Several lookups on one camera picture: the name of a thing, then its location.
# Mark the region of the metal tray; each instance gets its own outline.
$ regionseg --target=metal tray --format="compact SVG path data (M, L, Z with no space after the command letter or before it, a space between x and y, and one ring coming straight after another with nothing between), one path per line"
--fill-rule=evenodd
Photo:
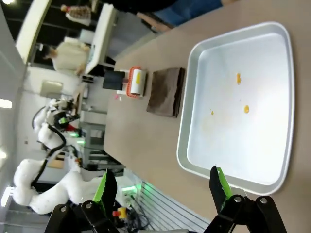
M254 25L192 49L177 146L184 170L209 178L216 164L232 187L274 193L287 173L293 125L292 47L281 24Z

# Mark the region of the black shirt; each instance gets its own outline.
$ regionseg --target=black shirt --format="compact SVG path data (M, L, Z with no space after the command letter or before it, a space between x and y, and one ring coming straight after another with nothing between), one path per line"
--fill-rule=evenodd
M155 12L163 10L177 0L106 0L104 3L112 4L119 11L130 12L133 14Z

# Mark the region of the tray rim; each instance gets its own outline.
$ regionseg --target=tray rim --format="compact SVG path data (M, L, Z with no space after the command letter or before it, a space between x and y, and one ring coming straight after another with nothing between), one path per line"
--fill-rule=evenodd
M287 44L287 47L288 47L288 63L289 63L289 74L291 76L291 78L289 79L289 104L290 104L290 108L289 108L289 124L290 126L288 126L288 132L287 132L287 142L286 142L286 150L285 150L285 154L284 154L284 162L285 162L285 166L284 168L282 169L281 171L281 174L280 174L280 177L279 179L273 183L272 185L275 185L276 186L274 188L272 188L271 190L267 191L267 192L259 192L259 191L256 191L256 190L251 190L251 189L248 189L248 188L245 188L245 187L240 187L238 185L234 185L234 184L231 184L230 183L230 186L231 187L234 187L234 188L241 188L243 190L245 190L246 192L249 192L249 193L253 193L253 194L256 194L256 195L269 195L269 194L272 194L274 192L276 192L277 190L279 190L281 188L281 186L283 185L285 179L286 179L286 176L287 176L287 173L288 173L288 168L289 168L289 162L290 162L290 157L291 157L291 153L292 153L292 143L293 143L293 134L294 134L294 112L295 112L295 85L294 85L294 80L295 80L295 77L294 77L294 62L293 62L293 51L292 51L292 44L291 44L291 40L290 40L290 35L288 33L288 31L286 30L286 28L278 23L278 22L274 22L274 21L267 21L267 22L263 22L263 23L259 23L259 24L255 24L255 25L252 25L252 26L249 26L249 27L245 27L245 28L241 28L241 29L238 29L238 30L234 30L234 31L230 31L230 32L227 32L227 33L224 33L224 34L221 34L221 35L218 35L218 36L215 36L215 37L211 37L211 38L208 38L208 39L205 39L205 40L202 40L200 42L198 42L191 50L190 54L189 54L189 58L188 58L188 65L187 65L187 76L189 75L189 63L190 63L190 58L191 58L191 55L192 53L195 51L195 49L201 45L201 43L203 42L206 42L208 40L215 40L217 38L222 38L222 37L225 37L225 36L228 36L228 35L231 35L231 34L236 34L236 33L241 33L243 31L247 31L249 29L253 29L253 28L259 28L259 27L263 27L263 26L268 26L268 25L274 25L274 26L277 26L279 27L283 32L284 32L284 35L286 37L286 41L285 43ZM186 78L186 82L185 82L185 95L184 95L184 99L183 99L183 108L182 108L182 114L181 114L181 120L180 120L180 128L179 128L179 134L178 134L178 142L177 142L177 150L176 150L176 157L177 157L177 161L178 161L178 164L186 171L190 172L190 173L193 173L195 175L198 175L198 176L201 176L201 177L204 177L204 178L208 178L209 179L209 175L205 175L205 174L202 174L198 171L195 171L195 170L192 170L190 168L187 167L187 165L183 164L182 161L180 161L180 158L179 158L179 150L180 150L180 144L181 144L181 141L180 141L180 136L181 136L181 133L183 131L183 120L184 120L184 109L185 109L185 105L186 105L186 93L187 93L187 88L188 88L188 84L189 84L189 79ZM187 162L188 162L188 165L190 166L194 166L194 167L197 167L199 169L204 169L206 171L210 171L210 169L205 169L205 168L201 168L201 167L198 167L198 166L195 166L193 164L190 163L190 161L188 160L188 157L187 157ZM260 183L256 183L258 185L260 185L261 187L263 186L266 186L266 187L269 187L269 186L272 186L271 184L270 185L264 185L264 184L260 184Z

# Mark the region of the blue jeans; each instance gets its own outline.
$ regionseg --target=blue jeans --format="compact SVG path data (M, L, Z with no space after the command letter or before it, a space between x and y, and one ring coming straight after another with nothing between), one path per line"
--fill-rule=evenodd
M153 12L157 17L173 26L222 7L220 0L177 0L173 5Z

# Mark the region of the green led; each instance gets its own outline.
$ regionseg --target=green led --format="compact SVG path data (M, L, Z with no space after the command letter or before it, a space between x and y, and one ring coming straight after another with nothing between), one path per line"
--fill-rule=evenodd
M135 190L135 189L136 189L135 186L131 186L131 187L123 188L122 191L125 192L125 191L130 191L130 190Z

